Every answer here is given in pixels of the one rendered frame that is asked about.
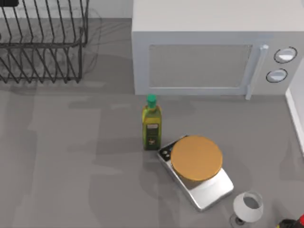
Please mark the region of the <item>silver kitchen scale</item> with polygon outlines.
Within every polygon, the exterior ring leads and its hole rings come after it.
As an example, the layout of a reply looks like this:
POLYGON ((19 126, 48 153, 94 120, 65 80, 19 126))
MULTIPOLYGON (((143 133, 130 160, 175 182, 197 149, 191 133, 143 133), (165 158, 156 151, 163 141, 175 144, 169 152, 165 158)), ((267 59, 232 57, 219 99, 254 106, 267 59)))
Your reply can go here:
POLYGON ((223 167, 215 176, 205 181, 190 181, 180 176, 173 169, 171 164, 171 151, 178 140, 162 147, 157 155, 167 172, 171 175, 172 179, 196 210, 204 211, 230 194, 234 189, 234 185, 223 167))

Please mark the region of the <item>red and black bottle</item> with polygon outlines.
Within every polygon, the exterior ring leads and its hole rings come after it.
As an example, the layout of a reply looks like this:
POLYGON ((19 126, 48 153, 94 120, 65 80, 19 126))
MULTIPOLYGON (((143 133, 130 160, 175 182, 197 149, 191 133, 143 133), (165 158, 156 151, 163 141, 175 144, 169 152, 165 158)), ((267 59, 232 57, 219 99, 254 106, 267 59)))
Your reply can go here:
POLYGON ((297 220, 285 218, 279 222, 276 228, 304 228, 304 214, 297 220))

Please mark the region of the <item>green olive oil bottle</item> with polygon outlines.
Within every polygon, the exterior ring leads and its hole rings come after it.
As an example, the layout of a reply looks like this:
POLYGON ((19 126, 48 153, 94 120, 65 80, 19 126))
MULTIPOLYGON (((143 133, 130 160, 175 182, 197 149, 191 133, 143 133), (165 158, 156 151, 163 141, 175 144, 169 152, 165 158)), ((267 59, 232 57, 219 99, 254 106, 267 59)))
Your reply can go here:
POLYGON ((162 139, 162 110, 156 95, 149 94, 142 109, 142 142, 146 151, 158 150, 162 139))

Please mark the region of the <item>white wine glass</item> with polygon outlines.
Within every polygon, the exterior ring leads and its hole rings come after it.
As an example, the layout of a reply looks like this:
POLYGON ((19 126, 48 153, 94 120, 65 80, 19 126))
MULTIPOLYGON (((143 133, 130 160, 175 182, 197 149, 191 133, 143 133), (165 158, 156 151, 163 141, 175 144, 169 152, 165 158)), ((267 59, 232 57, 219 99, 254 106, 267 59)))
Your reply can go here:
POLYGON ((249 228, 259 221, 264 213, 262 196, 256 191, 246 191, 233 201, 233 214, 229 221, 232 228, 249 228))

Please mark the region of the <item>round microwave knob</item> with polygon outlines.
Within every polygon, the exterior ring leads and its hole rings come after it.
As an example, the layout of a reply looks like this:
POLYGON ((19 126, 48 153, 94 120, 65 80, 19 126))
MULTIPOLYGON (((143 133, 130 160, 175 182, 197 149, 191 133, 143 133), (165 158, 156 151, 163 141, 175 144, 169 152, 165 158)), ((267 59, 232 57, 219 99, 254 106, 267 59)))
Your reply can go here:
POLYGON ((284 81, 288 76, 288 72, 285 69, 277 69, 270 71, 266 75, 266 80, 270 83, 280 83, 284 81))
POLYGON ((297 50, 294 47, 277 50, 274 54, 274 60, 277 63, 284 64, 292 61, 297 56, 297 50))

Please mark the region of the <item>round orange scale plate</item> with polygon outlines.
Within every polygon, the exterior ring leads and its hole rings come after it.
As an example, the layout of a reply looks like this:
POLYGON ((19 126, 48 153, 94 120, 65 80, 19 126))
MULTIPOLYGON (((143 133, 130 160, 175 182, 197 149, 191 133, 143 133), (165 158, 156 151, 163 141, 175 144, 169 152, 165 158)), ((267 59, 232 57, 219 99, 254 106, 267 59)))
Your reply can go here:
POLYGON ((211 139, 190 135, 178 140, 171 151, 173 169, 190 181, 205 181, 215 176, 223 164, 223 154, 211 139))

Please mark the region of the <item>pale microwave oven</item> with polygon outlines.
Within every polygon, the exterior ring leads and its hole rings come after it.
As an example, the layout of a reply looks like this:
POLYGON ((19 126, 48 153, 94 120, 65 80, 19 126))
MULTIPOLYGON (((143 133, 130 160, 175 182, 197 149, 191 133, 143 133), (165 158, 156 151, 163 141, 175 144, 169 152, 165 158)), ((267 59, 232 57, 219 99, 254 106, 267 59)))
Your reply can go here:
POLYGON ((134 31, 257 32, 269 38, 269 50, 254 95, 284 95, 304 58, 304 0, 133 0, 134 31), (280 64, 277 50, 294 47, 295 59, 280 64), (270 83, 270 71, 287 78, 270 83))

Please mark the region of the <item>microwave oven door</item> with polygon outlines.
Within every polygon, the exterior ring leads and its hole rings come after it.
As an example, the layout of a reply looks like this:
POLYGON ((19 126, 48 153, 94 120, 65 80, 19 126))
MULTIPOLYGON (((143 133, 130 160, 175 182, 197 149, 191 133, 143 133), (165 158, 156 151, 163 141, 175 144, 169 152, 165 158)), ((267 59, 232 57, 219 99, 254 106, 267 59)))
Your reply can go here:
POLYGON ((134 31, 137 95, 244 95, 269 38, 257 32, 134 31))

